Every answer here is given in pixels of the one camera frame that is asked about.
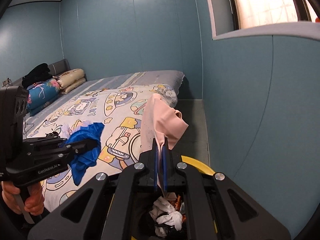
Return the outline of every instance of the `human hand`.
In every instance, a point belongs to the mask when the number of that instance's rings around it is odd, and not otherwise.
[[[16,214],[21,214],[21,209],[13,195],[20,194],[20,189],[15,187],[11,181],[2,181],[2,198],[6,205]],[[42,187],[40,182],[33,184],[31,194],[25,201],[25,211],[31,215],[41,215],[44,209],[44,197],[42,195]]]

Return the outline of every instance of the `wall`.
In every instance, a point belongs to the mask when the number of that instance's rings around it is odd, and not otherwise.
[[[195,0],[62,0],[60,11],[64,57],[89,80],[179,70],[191,91],[182,97],[202,98]]]
[[[196,0],[211,166],[294,238],[320,202],[320,42],[279,35],[213,41],[204,1]]]
[[[220,35],[233,31],[230,0],[211,0],[211,3],[214,14],[216,34]]]
[[[59,2],[10,7],[0,20],[0,81],[12,81],[35,66],[63,59]]]

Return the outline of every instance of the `screw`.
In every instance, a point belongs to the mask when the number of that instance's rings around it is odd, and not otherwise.
[[[216,178],[216,180],[224,180],[224,178],[225,178],[226,176],[224,176],[224,174],[221,173],[221,172],[217,172],[217,173],[214,175],[214,177]]]
[[[143,163],[135,163],[134,168],[136,170],[142,170],[144,168],[144,164]]]
[[[105,180],[106,179],[106,174],[103,172],[100,172],[96,175],[96,180]]]
[[[177,167],[178,167],[178,169],[184,170],[187,167],[187,164],[186,163],[178,163]]]

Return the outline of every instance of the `bed sheet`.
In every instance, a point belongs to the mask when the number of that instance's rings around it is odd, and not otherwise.
[[[184,74],[175,70],[160,70],[160,71],[146,71],[121,75],[116,77],[108,77],[99,80],[87,81],[76,89],[72,90],[66,95],[61,95],[59,99],[54,101],[51,105],[43,109],[41,112],[33,117],[26,115],[26,123],[24,124],[24,136],[27,137],[30,132],[38,127],[50,113],[61,107],[64,103],[70,101],[72,98],[83,95],[89,91],[96,91],[101,89],[116,89],[130,85],[150,85],[150,84],[166,84],[171,87],[176,95],[179,93]]]
[[[177,86],[173,89],[166,83],[146,85],[146,82],[160,81],[159,77],[151,81],[143,80],[142,77],[146,74],[148,73],[142,72],[126,77],[114,77],[107,82],[90,82],[81,91],[77,91],[76,95],[64,96],[65,103],[57,102],[56,106],[51,106],[54,110],[43,117],[29,134],[28,137],[41,137],[56,131],[61,137],[69,138],[81,126],[93,122],[102,122],[105,125],[100,138],[101,152],[97,165],[87,169],[78,187],[73,183],[71,169],[42,181],[44,204],[49,211],[68,199],[98,172],[113,175],[138,161],[142,152],[140,126],[147,100],[153,93],[159,93],[170,106],[175,106],[175,90],[179,89]],[[124,79],[120,85],[113,83],[120,78]]]

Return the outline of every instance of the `gray headboard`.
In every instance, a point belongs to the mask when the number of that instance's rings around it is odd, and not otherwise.
[[[55,62],[51,65],[48,65],[49,69],[50,69],[50,74],[52,76],[57,76],[63,72],[66,72],[68,70],[70,70],[70,66],[69,66],[69,62],[66,59],[60,60],[58,62]],[[14,81],[12,84],[14,86],[22,86],[21,84],[22,82],[22,77],[19,78],[18,80]]]

